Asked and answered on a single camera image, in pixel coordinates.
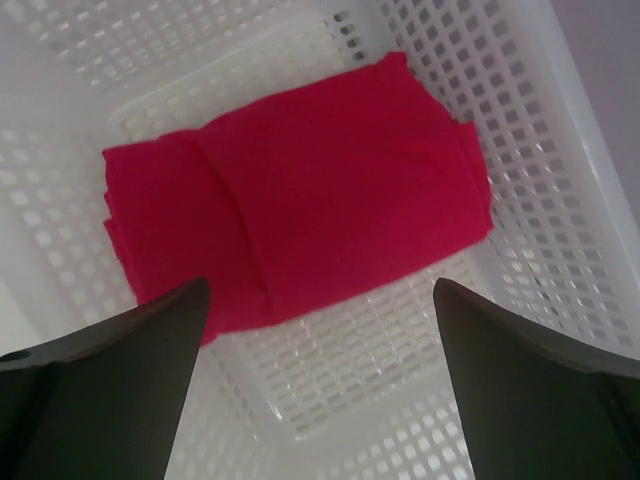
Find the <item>folded garment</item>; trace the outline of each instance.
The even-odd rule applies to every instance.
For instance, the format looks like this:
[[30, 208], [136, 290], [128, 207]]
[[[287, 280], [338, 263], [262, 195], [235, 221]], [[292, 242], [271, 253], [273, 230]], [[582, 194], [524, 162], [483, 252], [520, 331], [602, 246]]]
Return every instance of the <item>folded garment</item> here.
[[492, 228], [474, 125], [402, 53], [104, 156], [105, 225], [138, 301], [207, 277], [204, 343], [392, 282]]

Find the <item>red fabric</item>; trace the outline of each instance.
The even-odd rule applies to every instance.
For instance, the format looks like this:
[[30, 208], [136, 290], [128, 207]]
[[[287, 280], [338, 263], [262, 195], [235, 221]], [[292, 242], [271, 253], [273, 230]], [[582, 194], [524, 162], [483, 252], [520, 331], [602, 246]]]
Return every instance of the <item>red fabric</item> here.
[[475, 127], [401, 53], [104, 156], [105, 225], [138, 301], [206, 276], [203, 343], [392, 282], [492, 228]]

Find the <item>white basket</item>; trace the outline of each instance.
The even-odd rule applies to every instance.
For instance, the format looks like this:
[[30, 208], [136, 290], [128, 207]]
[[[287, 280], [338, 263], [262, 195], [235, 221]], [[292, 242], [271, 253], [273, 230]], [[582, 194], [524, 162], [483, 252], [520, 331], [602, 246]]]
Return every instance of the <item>white basket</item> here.
[[490, 241], [205, 348], [168, 479], [472, 478], [434, 318], [440, 276], [638, 356], [640, 237], [547, 0], [2, 5], [0, 308], [19, 320], [1, 348], [133, 305], [102, 227], [105, 146], [199, 126], [397, 48], [482, 136]]

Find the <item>red towel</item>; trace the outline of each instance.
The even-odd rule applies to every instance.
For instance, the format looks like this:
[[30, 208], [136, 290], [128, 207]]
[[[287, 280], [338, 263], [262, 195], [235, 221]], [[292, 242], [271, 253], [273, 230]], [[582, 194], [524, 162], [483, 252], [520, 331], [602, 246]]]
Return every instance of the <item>red towel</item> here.
[[105, 225], [138, 301], [206, 276], [203, 343], [392, 282], [492, 228], [473, 124], [401, 53], [104, 156]]

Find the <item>black object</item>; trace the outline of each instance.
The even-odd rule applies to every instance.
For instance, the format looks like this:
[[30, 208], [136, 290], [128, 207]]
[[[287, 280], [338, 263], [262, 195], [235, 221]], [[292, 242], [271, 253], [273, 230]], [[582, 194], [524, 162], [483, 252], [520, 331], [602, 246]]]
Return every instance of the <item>black object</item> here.
[[0, 479], [162, 480], [209, 306], [197, 280], [0, 358]]
[[640, 362], [450, 280], [434, 300], [478, 480], [640, 478]]

